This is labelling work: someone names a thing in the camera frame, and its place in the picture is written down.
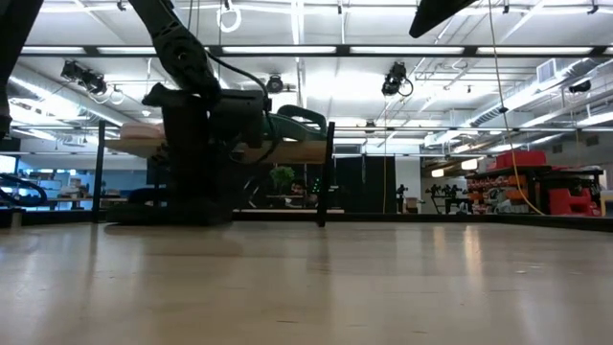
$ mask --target ceiling light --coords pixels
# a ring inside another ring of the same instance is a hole
[[[464,47],[351,47],[351,54],[459,55]]]
[[[392,140],[388,140],[388,144],[397,144],[397,145],[423,145],[423,139],[417,138],[394,138]]]
[[[607,113],[603,113],[600,115],[591,116],[585,120],[581,120],[577,122],[577,126],[579,127],[592,126],[592,125],[597,125],[597,124],[601,124],[601,123],[608,122],[608,121],[613,121],[613,112],[607,112]]]
[[[336,47],[330,46],[261,46],[223,47],[225,54],[334,54]]]
[[[522,127],[532,127],[532,126],[541,125],[541,124],[544,124],[544,123],[546,123],[549,120],[552,120],[554,118],[555,118],[555,115],[553,115],[553,114],[539,116],[539,117],[537,117],[537,118],[535,118],[533,120],[530,120],[529,122],[523,124]]]
[[[462,162],[462,170],[473,171],[479,168],[479,162],[476,159],[471,159]]]
[[[539,127],[527,127],[520,128],[519,131],[523,132],[572,132],[574,128],[539,128]]]
[[[438,170],[432,171],[432,177],[443,177],[443,176],[444,176],[444,170],[443,169],[438,169]]]
[[[496,47],[496,54],[506,55],[540,55],[560,54],[578,55],[592,52],[593,47]],[[494,54],[493,47],[479,47],[477,54]]]
[[[26,46],[21,54],[85,54],[82,47]]]
[[[30,130],[12,129],[11,131],[15,133],[30,135],[38,139],[52,140],[52,141],[56,140],[56,137],[54,137],[53,135],[47,132],[44,132],[44,131],[40,131],[38,129],[30,129]]]
[[[556,139],[556,138],[558,138],[560,136],[561,136],[561,134],[550,135],[550,136],[547,136],[547,137],[544,137],[544,138],[540,138],[540,139],[534,140],[532,142],[532,144],[533,145],[538,145],[538,144],[547,143],[548,141]]]
[[[472,149],[472,146],[469,144],[466,145],[462,145],[460,147],[457,147],[453,150],[454,153],[462,153],[462,152],[466,152],[468,150]]]
[[[100,52],[100,54],[156,54],[155,48],[153,47],[98,47],[98,51]]]
[[[516,143],[516,144],[513,144],[513,147],[511,147],[511,144],[505,144],[505,145],[499,145],[499,146],[491,148],[489,150],[493,151],[493,152],[502,152],[502,151],[507,151],[507,150],[518,149],[518,148],[523,147],[524,145],[526,145],[526,144]]]

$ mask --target black cable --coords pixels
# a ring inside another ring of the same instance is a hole
[[[0,173],[0,180],[3,180],[3,179],[10,181],[10,182],[14,182],[17,185],[27,186],[37,191],[40,194],[40,199],[36,202],[23,202],[22,200],[16,199],[10,196],[8,193],[4,192],[2,189],[0,189],[0,198],[7,200],[9,203],[15,206],[21,206],[21,207],[36,207],[36,206],[41,206],[47,202],[47,193],[40,186],[30,181],[25,181],[25,180],[22,180],[21,178],[11,176],[9,174]]]
[[[236,72],[236,73],[238,73],[240,75],[243,75],[243,76],[247,77],[248,79],[254,81],[261,88],[261,91],[264,94],[264,98],[266,100],[268,100],[268,90],[266,89],[266,85],[264,85],[264,83],[260,79],[258,79],[256,76],[252,75],[249,72],[243,71],[243,70],[241,70],[241,69],[239,69],[239,68],[237,68],[237,67],[235,67],[235,66],[233,66],[233,65],[231,65],[231,64],[229,64],[227,62],[222,61],[219,57],[216,57],[216,56],[214,56],[213,54],[211,54],[209,52],[207,52],[207,56],[211,60],[217,62],[219,65],[221,65],[221,66],[223,66],[223,67],[225,67],[225,68],[227,68],[227,69],[229,69],[229,70],[231,70],[233,72]],[[257,159],[255,162],[252,162],[252,163],[242,163],[242,162],[239,162],[239,161],[236,161],[236,160],[232,159],[234,162],[240,163],[240,164],[243,164],[243,165],[257,165],[257,164],[263,162],[266,158],[270,157],[270,155],[277,149],[277,146],[281,143],[281,137],[279,137],[277,135],[277,129],[275,129],[275,125],[272,122],[272,118],[270,116],[270,112],[268,111],[268,109],[264,110],[264,116],[266,117],[266,121],[268,122],[268,125],[270,126],[270,136],[272,137],[272,145],[270,146],[270,149],[268,149],[268,151],[262,157]]]
[[[190,1],[190,16],[188,17],[188,31],[192,30],[192,10],[193,10],[193,0]]]

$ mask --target green object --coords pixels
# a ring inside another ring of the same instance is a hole
[[[277,114],[270,114],[272,123],[277,134],[283,138],[297,141],[326,140],[328,125],[326,117],[314,111],[303,109],[296,105],[284,105],[279,108]],[[313,128],[302,124],[292,118],[302,118],[316,124],[319,128]],[[264,133],[270,134],[270,126],[264,121]]]
[[[270,171],[270,177],[275,183],[275,188],[279,193],[283,187],[289,185],[294,180],[294,170],[289,167],[277,167]]]

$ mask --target metal rod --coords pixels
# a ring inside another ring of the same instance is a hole
[[[102,168],[104,165],[104,133],[106,121],[98,122],[98,152],[96,155],[96,175],[94,177],[94,206],[92,207],[92,221],[100,222],[100,199],[102,196]]]
[[[334,161],[332,158],[332,154],[334,153],[334,127],[334,122],[330,122],[328,124],[326,157],[324,161],[324,167],[322,168],[322,186],[321,190],[319,191],[319,195],[317,196],[317,225],[319,225],[319,227],[326,226],[326,219],[328,215],[329,186],[332,178],[332,168],[334,165]]]

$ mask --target fluorescent light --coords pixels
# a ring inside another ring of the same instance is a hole
[[[477,170],[477,168],[479,168],[479,162],[477,162],[476,159],[471,159],[471,160],[467,160],[462,162],[462,170]]]
[[[519,131],[523,131],[523,132],[572,132],[572,131],[575,131],[575,129],[574,128],[529,127],[529,128],[520,128]]]
[[[547,115],[543,115],[543,116],[539,116],[533,120],[530,120],[529,122],[525,123],[522,125],[522,127],[532,127],[532,126],[537,126],[537,125],[541,125],[544,124],[546,122],[548,122],[549,120],[552,120],[555,118],[555,115],[553,114],[547,114]]]
[[[330,46],[231,46],[223,47],[226,54],[334,54],[336,47]]]
[[[597,133],[602,133],[602,132],[613,132],[613,127],[588,127],[588,128],[582,128],[581,131],[584,132],[597,132]]]
[[[334,144],[337,145],[357,145],[364,144],[366,138],[334,138]]]
[[[513,149],[518,149],[518,148],[523,147],[524,145],[526,145],[526,144],[516,143],[516,144],[513,144],[512,148]],[[511,150],[511,144],[499,145],[499,146],[491,148],[489,150],[493,151],[493,152],[502,152],[502,151],[506,151],[506,150]]]
[[[466,152],[468,150],[472,149],[472,146],[469,144],[466,145],[462,145],[460,147],[457,147],[453,150],[454,153],[462,153],[462,152]]]
[[[334,157],[336,158],[350,158],[350,157],[361,157],[360,153],[335,153]]]
[[[443,169],[438,169],[438,170],[432,171],[432,177],[443,177],[443,176],[444,176],[444,170]]]
[[[26,46],[21,54],[85,54],[82,47]]]
[[[585,127],[601,124],[603,122],[608,122],[613,120],[613,112],[608,112],[600,115],[591,116],[585,120],[581,120],[577,123],[577,126]]]
[[[155,48],[153,47],[98,47],[98,51],[100,52],[100,54],[156,54]]]
[[[560,54],[577,55],[592,52],[593,47],[496,47],[497,54],[507,55],[540,55],[540,54]],[[493,54],[493,47],[479,47],[477,54]]]
[[[12,129],[11,131],[15,133],[30,135],[38,139],[52,140],[52,141],[56,140],[56,137],[54,137],[53,135],[47,132],[44,132],[44,131],[40,131],[38,129],[30,129],[30,130]]]
[[[534,141],[532,142],[532,144],[533,144],[533,145],[538,145],[538,144],[547,143],[548,141],[553,140],[553,139],[556,139],[556,138],[558,138],[558,137],[560,137],[560,136],[561,136],[561,134],[556,134],[556,135],[546,136],[546,137],[544,137],[544,138],[540,138],[540,139],[534,140]]]
[[[351,54],[459,55],[464,47],[351,47]]]

